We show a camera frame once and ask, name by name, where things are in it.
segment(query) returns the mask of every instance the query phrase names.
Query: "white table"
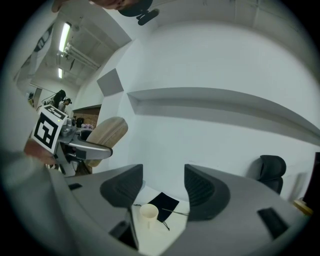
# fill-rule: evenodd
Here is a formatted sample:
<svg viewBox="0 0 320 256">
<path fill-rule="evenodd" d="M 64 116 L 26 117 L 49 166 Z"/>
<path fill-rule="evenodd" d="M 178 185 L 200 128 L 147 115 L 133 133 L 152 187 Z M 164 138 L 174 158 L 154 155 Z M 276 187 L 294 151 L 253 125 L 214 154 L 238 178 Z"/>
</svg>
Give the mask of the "white table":
<svg viewBox="0 0 320 256">
<path fill-rule="evenodd" d="M 152 230 L 148 230 L 147 227 L 139 225 L 137 217 L 140 206 L 135 205 L 147 204 L 161 192 L 166 193 L 165 191 L 157 191 L 146 185 L 139 192 L 133 203 L 134 205 L 131 207 L 135 233 L 139 243 L 138 251 L 141 254 L 148 256 L 158 256 L 162 254 L 180 236 L 180 234 L 185 230 L 187 224 L 187 216 L 171 213 L 165 221 L 170 228 L 170 231 L 158 220 L 154 224 Z M 179 204 L 174 209 L 175 212 L 189 213 L 189 202 L 182 201 L 178 198 L 174 199 L 179 201 Z"/>
</svg>

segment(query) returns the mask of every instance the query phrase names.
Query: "black mat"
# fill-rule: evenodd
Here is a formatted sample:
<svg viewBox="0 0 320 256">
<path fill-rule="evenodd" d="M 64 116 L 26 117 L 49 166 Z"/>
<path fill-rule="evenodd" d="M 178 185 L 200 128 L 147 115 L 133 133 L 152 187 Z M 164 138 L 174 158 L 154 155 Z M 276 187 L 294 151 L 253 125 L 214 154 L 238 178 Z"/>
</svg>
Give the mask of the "black mat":
<svg viewBox="0 0 320 256">
<path fill-rule="evenodd" d="M 165 193 L 160 193 L 154 199 L 152 199 L 148 204 L 156 206 L 159 210 L 159 215 L 157 220 L 164 222 L 171 214 L 171 211 L 174 211 L 176 206 L 179 204 L 179 201 L 167 196 Z"/>
</svg>

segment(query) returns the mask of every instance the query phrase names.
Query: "fluorescent light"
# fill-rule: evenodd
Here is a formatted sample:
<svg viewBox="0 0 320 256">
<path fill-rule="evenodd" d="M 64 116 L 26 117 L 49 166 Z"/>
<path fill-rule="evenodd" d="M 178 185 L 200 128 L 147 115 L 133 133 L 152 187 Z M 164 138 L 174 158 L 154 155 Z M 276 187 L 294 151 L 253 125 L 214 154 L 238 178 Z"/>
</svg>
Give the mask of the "fluorescent light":
<svg viewBox="0 0 320 256">
<path fill-rule="evenodd" d="M 70 25 L 68 23 L 64 23 L 61 38 L 60 38 L 60 44 L 59 44 L 60 52 L 63 52 L 65 50 L 69 30 L 70 30 Z"/>
<path fill-rule="evenodd" d="M 62 78 L 62 69 L 61 68 L 58 68 L 58 75 L 59 75 L 59 78 Z"/>
</svg>

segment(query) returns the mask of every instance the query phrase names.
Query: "white cup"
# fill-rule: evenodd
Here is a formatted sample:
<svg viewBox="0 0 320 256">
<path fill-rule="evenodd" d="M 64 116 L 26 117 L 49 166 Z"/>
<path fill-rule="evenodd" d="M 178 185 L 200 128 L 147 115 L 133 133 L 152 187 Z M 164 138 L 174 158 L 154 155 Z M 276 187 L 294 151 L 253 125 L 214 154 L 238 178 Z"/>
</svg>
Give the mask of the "white cup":
<svg viewBox="0 0 320 256">
<path fill-rule="evenodd" d="M 158 218 L 159 210 L 153 204 L 147 203 L 140 207 L 139 222 L 140 225 L 151 230 Z"/>
</svg>

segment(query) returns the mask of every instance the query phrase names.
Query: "person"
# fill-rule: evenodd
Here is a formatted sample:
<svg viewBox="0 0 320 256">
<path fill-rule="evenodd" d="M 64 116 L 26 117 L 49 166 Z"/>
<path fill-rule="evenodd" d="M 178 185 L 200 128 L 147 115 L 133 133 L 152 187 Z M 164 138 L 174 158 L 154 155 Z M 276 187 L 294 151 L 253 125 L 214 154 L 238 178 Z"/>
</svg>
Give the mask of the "person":
<svg viewBox="0 0 320 256">
<path fill-rule="evenodd" d="M 72 104 L 72 102 L 70 98 L 67 98 L 59 105 L 58 109 L 65 113 L 66 106 L 68 106 L 69 104 Z"/>
<path fill-rule="evenodd" d="M 91 0 L 90 2 L 105 9 L 123 10 L 140 0 Z M 10 99 L 14 101 L 20 100 L 20 92 L 25 95 L 26 88 L 35 75 L 40 63 L 48 52 L 51 41 L 53 24 L 57 18 L 58 12 L 68 0 L 49 0 L 41 8 L 33 19 L 30 19 L 27 26 L 21 32 L 20 39 L 11 51 L 10 59 L 6 68 L 6 78 L 8 79 L 5 92 L 10 95 Z M 49 103 L 56 108 L 59 107 L 59 102 L 64 99 L 61 95 L 56 95 Z M 16 106 L 15 113 L 19 113 L 21 106 Z M 5 120 L 11 117 L 5 113 Z M 44 164 L 52 165 L 55 160 L 50 152 L 42 146 L 30 139 L 30 132 L 38 121 L 38 114 L 34 109 L 24 107 L 24 112 L 19 118 L 16 118 L 25 124 L 25 129 L 19 136 L 7 136 L 2 134 L 3 147 L 10 152 L 23 150 L 25 154 L 38 158 Z"/>
</svg>

